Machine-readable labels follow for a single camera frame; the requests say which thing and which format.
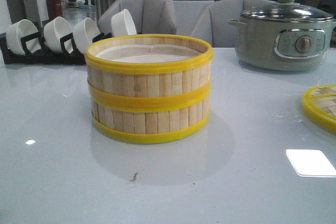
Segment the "grey chair right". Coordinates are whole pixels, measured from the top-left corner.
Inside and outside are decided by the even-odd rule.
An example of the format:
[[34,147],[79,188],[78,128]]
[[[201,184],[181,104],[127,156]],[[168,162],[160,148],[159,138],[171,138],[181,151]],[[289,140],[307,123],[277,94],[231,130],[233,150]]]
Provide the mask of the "grey chair right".
[[190,36],[202,39],[212,47],[234,48],[237,29],[228,21],[239,19],[244,10],[272,2],[271,0],[215,1],[201,10]]

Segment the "bamboo steamer basket yellow rims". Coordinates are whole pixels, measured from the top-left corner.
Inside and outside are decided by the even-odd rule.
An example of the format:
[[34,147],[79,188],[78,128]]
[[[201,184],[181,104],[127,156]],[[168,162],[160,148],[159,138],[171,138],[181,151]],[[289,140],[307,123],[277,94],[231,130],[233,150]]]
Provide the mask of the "bamboo steamer basket yellow rims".
[[209,97],[196,104],[162,112],[129,112],[108,108],[91,101],[94,125],[116,140],[156,144],[179,140],[199,131],[208,121]]

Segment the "grey chair left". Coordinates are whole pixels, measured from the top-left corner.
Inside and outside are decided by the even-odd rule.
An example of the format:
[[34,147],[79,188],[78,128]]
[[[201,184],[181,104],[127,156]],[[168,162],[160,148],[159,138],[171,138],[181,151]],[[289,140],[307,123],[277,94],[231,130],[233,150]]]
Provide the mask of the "grey chair left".
[[101,32],[112,32],[111,17],[127,9],[141,34],[176,34],[173,0],[116,0],[98,19]]

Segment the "white bowl right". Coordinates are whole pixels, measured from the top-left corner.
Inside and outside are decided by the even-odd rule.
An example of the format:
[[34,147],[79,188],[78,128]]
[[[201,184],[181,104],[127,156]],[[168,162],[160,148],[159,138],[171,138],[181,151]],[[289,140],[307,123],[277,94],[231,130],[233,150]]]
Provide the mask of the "white bowl right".
[[123,9],[111,17],[111,28],[113,37],[137,34],[137,29],[128,9]]

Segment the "woven bamboo steamer lid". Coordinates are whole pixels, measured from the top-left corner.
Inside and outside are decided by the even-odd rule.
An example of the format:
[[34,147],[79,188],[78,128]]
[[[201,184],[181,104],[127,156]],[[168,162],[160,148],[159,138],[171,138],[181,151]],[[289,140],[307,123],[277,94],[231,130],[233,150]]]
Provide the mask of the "woven bamboo steamer lid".
[[302,95],[301,107],[314,123],[335,134],[335,84],[307,89]]

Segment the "grey electric cooking pot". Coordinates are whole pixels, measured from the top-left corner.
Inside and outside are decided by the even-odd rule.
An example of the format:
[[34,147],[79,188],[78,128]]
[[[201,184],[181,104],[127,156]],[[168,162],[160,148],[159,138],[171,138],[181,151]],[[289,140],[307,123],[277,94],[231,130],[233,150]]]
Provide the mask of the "grey electric cooking pot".
[[335,19],[326,22],[285,22],[230,19],[237,28],[235,51],[252,66],[280,71],[310,70],[325,61]]

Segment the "red bin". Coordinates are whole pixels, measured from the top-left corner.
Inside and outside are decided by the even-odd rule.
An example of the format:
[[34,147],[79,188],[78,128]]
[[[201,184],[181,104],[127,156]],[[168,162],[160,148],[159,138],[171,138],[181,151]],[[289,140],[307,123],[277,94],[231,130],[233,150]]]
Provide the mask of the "red bin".
[[46,5],[50,21],[57,17],[63,17],[61,0],[46,0]]

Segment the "white bowl far left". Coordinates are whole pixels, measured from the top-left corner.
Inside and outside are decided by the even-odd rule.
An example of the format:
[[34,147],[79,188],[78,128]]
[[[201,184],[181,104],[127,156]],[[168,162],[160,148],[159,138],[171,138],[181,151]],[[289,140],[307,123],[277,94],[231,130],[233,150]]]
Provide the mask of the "white bowl far left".
[[6,41],[9,49],[16,55],[25,55],[21,38],[36,32],[38,32],[37,27],[27,19],[22,19],[10,25],[6,32]]

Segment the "white bowl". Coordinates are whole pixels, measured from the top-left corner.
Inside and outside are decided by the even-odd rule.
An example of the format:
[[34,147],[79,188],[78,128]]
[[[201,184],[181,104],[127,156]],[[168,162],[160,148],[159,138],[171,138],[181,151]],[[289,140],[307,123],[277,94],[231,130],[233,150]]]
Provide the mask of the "white bowl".
[[137,29],[128,9],[123,9],[111,17],[111,28],[113,37],[137,34]]
[[55,53],[63,53],[60,38],[70,33],[72,33],[72,27],[63,17],[53,19],[44,27],[46,44]]
[[16,55],[25,55],[21,38],[36,32],[38,32],[37,27],[27,19],[22,19],[10,25],[6,32],[6,41],[9,49]]
[[86,17],[73,27],[73,38],[77,49],[84,54],[88,46],[92,44],[95,36],[100,34],[97,24],[89,17]]

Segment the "black bowl rack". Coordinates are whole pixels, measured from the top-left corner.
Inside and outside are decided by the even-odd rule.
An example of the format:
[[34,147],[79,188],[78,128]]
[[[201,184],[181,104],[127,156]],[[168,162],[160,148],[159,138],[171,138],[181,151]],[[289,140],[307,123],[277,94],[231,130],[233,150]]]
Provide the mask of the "black bowl rack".
[[[111,37],[111,34],[100,32],[92,40],[96,42],[101,39]],[[84,55],[77,49],[72,33],[60,38],[63,53],[55,53],[47,46],[43,31],[38,31],[21,38],[21,43],[25,55],[16,55],[9,49],[6,41],[6,33],[1,34],[1,51],[4,64],[24,63],[24,64],[61,64],[61,65],[84,65]]]

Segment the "grey chair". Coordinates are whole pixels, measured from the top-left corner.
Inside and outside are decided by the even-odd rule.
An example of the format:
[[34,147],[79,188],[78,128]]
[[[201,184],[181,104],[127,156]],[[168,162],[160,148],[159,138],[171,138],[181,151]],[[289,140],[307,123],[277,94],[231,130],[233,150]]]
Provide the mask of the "grey chair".
[[173,0],[116,0],[98,19],[101,32],[112,32],[111,17],[127,9],[141,34],[176,34]]
[[190,36],[202,39],[212,47],[234,48],[237,29],[228,21],[239,19],[244,10],[272,2],[271,0],[215,1],[201,10]]

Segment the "glass pot lid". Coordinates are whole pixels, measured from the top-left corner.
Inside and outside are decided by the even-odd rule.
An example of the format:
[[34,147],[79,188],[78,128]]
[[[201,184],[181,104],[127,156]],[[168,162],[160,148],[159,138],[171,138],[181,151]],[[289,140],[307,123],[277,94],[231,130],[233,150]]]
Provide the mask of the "glass pot lid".
[[296,3],[296,0],[277,1],[247,9],[241,13],[241,17],[285,22],[327,22],[333,20],[332,14],[316,7]]

